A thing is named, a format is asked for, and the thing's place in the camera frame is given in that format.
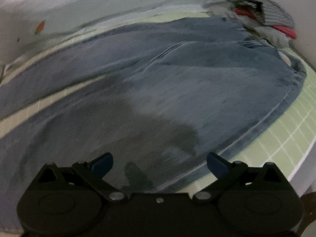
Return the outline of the blue denim jeans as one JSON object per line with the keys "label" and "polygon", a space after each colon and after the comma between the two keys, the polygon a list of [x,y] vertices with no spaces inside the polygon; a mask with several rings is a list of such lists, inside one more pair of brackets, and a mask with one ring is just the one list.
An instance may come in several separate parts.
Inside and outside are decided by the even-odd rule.
{"label": "blue denim jeans", "polygon": [[110,152],[106,181],[116,188],[185,187],[207,173],[210,151],[230,158],[276,121],[306,69],[237,20],[132,24],[20,72],[1,86],[1,118],[88,79],[1,138],[1,230],[20,231],[17,203],[47,162],[66,167]]}

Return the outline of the green grid bed sheet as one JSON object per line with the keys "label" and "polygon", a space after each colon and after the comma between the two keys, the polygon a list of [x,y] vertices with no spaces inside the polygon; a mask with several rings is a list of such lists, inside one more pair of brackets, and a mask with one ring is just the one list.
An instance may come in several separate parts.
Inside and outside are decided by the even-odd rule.
{"label": "green grid bed sheet", "polygon": [[[70,38],[70,40],[64,41],[39,53],[39,55],[36,55],[29,61],[23,63],[19,69],[13,72],[13,75],[17,75],[17,73],[24,71],[34,62],[37,62],[47,55],[53,54],[55,51],[120,25],[169,22],[185,17],[202,18],[207,17],[207,14],[202,12],[163,13],[151,17],[138,18],[119,25],[96,29]],[[315,72],[306,64],[306,62],[303,62],[303,59],[301,59],[298,54],[290,49],[285,49],[285,51],[298,58],[305,66],[308,77],[304,83],[304,88],[292,106],[247,148],[238,155],[233,156],[231,161],[243,161],[250,166],[263,166],[265,162],[275,162],[287,179],[292,180],[295,174],[298,176],[299,168],[303,165],[304,160],[306,160],[315,144]],[[11,80],[13,75],[8,76],[5,80]],[[93,81],[94,80],[88,80],[83,84],[64,88],[56,94],[40,99],[38,102],[33,103],[25,109],[21,109],[11,116],[1,119],[1,138],[18,125],[22,124],[22,122],[26,121],[29,117]],[[178,192],[188,192],[192,195],[193,192],[201,190],[202,187],[206,187],[206,185],[213,183],[214,181],[215,177],[209,173],[190,185],[186,185],[185,188],[179,189]]]}

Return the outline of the red garment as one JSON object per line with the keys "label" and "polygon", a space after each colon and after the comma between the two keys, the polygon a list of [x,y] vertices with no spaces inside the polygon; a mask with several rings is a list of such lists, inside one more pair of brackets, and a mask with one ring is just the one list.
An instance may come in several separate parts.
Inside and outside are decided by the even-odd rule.
{"label": "red garment", "polygon": [[[254,16],[254,14],[248,10],[237,8],[237,9],[235,9],[235,13],[239,16],[247,16],[253,20],[256,20],[256,17]],[[284,33],[287,37],[289,37],[291,39],[295,40],[297,38],[296,32],[291,28],[280,26],[280,25],[273,25],[271,27],[273,29],[276,29],[277,31]]]}

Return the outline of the grey striped garment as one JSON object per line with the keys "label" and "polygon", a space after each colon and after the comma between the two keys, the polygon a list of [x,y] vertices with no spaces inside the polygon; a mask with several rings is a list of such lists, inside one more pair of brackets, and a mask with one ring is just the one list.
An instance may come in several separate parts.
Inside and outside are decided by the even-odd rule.
{"label": "grey striped garment", "polygon": [[236,8],[253,14],[257,21],[265,26],[283,26],[295,28],[295,21],[278,3],[271,0],[227,0]]}

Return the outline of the light blue carrot-print quilt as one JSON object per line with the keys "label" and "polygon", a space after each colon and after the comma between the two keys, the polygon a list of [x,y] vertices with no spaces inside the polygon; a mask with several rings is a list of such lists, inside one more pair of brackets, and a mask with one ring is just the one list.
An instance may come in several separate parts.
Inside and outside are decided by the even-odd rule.
{"label": "light blue carrot-print quilt", "polygon": [[1,0],[1,63],[36,53],[111,18],[221,0]]}

